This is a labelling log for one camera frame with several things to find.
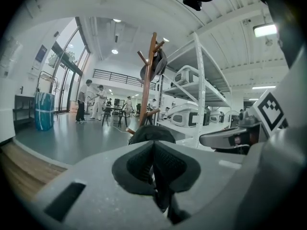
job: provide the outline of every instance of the wooden coat rack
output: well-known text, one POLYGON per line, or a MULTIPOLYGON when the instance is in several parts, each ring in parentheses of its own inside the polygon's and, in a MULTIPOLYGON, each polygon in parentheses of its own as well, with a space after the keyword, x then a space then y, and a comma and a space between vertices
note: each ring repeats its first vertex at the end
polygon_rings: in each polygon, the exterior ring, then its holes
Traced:
POLYGON ((141 51, 138 51, 138 55, 141 57, 142 61, 144 62, 146 66, 146 73, 144 77, 144 88, 143 88, 143 96, 142 96, 142 104, 141 104, 141 113, 140 113, 140 125, 143 124, 146 117, 153 115, 160 111, 160 109, 155 109, 149 113, 147 113, 147 103, 148 103, 148 95, 149 95, 149 86, 150 86, 150 80, 151 80, 151 73, 153 68, 153 57, 155 52, 159 50, 159 48, 165 43, 164 41, 160 42, 156 46, 157 42, 157 33, 153 33, 152 40, 150 42, 149 47, 149 56, 148 61, 145 59, 141 51))

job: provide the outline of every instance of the ceiling light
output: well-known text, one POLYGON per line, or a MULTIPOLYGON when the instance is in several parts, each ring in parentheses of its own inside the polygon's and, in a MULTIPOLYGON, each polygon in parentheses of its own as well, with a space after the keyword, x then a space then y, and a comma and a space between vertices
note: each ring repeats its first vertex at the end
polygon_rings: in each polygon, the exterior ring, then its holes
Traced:
POLYGON ((274 89, 276 86, 262 86, 262 87, 253 87, 253 90, 259 89, 274 89))
POLYGON ((254 28, 255 37, 260 36, 267 36, 277 33, 276 26, 274 24, 264 24, 264 25, 258 25, 254 28))

